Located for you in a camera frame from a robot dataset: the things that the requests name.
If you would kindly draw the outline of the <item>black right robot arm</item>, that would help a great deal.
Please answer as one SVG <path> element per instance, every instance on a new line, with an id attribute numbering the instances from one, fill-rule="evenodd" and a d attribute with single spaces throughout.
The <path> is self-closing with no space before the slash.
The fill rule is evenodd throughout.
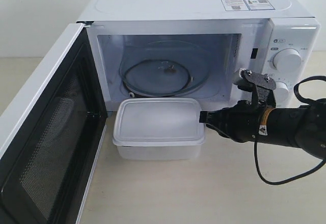
<path id="1" fill-rule="evenodd" d="M 260 104 L 255 107 L 241 100 L 233 107 L 201 111 L 199 121 L 238 143 L 257 141 L 300 148 L 325 159 L 325 109 L 321 106 L 274 108 Z"/>

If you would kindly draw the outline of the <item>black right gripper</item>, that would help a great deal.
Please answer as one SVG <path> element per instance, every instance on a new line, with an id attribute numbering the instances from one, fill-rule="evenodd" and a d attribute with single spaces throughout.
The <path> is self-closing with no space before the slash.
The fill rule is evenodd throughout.
<path id="1" fill-rule="evenodd" d="M 261 114 L 261 105 L 254 106 L 247 100 L 241 100 L 233 107 L 200 111 L 199 122 L 235 142 L 253 142 L 258 134 Z"/>

